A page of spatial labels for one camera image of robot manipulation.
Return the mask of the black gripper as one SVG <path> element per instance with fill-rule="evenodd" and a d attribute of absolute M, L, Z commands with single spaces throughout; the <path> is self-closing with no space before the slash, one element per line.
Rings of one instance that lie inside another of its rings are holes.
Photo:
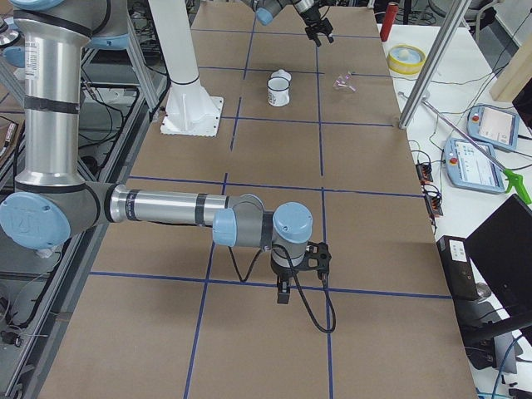
<path fill-rule="evenodd" d="M 309 8 L 302 13 L 302 19 L 306 24 L 306 30 L 312 33 L 323 33 L 328 39 L 329 43 L 334 42 L 332 34 L 332 25 L 326 17 L 323 17 L 318 8 Z M 321 41 L 316 34 L 309 36 L 310 40 L 313 40 L 317 47 L 321 46 Z"/>
<path fill-rule="evenodd" d="M 298 273 L 272 261 L 272 270 L 277 276 L 277 304 L 288 304 L 290 299 L 290 279 Z"/>

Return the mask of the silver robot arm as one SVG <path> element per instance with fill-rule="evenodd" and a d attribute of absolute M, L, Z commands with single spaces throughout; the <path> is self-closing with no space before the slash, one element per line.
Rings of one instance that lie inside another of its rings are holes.
<path fill-rule="evenodd" d="M 209 227 L 229 248 L 271 253 L 278 301 L 308 263 L 313 217 L 289 202 L 265 210 L 255 195 L 225 196 L 130 190 L 89 182 L 77 170 L 81 53 L 129 42 L 124 1 L 16 1 L 25 37 L 26 154 L 15 191 L 1 205 L 1 226 L 17 244 L 50 249 L 91 227 L 125 220 Z"/>

